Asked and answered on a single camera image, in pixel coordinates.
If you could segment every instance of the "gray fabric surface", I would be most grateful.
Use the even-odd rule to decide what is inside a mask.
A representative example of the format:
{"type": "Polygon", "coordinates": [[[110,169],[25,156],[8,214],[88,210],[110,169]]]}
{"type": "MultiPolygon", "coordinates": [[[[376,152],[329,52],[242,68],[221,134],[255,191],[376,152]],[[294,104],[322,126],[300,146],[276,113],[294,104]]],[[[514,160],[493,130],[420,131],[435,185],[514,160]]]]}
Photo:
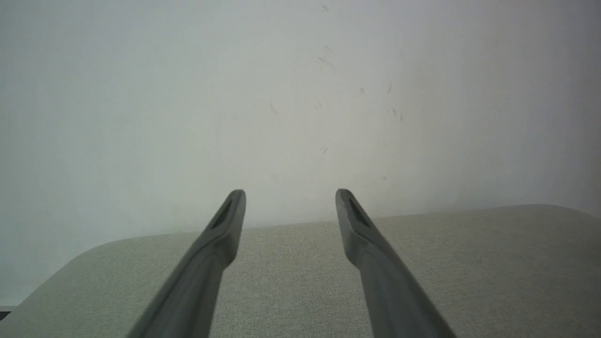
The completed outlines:
{"type": "MultiPolygon", "coordinates": [[[[460,337],[600,337],[601,221],[553,206],[374,220],[460,337]]],[[[123,337],[198,234],[101,245],[0,322],[0,337],[123,337]]],[[[212,337],[370,337],[337,223],[243,231],[212,337]]]]}

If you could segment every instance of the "gray sofa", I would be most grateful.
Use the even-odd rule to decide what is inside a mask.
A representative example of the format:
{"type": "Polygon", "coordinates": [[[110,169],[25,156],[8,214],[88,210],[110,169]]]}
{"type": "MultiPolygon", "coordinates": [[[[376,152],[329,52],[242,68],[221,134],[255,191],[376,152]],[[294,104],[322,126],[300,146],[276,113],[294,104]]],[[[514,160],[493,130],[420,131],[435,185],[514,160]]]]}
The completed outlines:
{"type": "MultiPolygon", "coordinates": [[[[556,206],[373,220],[459,337],[601,337],[601,220],[556,206]]],[[[124,337],[198,233],[93,248],[0,337],[124,337]]],[[[245,229],[212,337],[370,337],[336,222],[245,229]]]]}

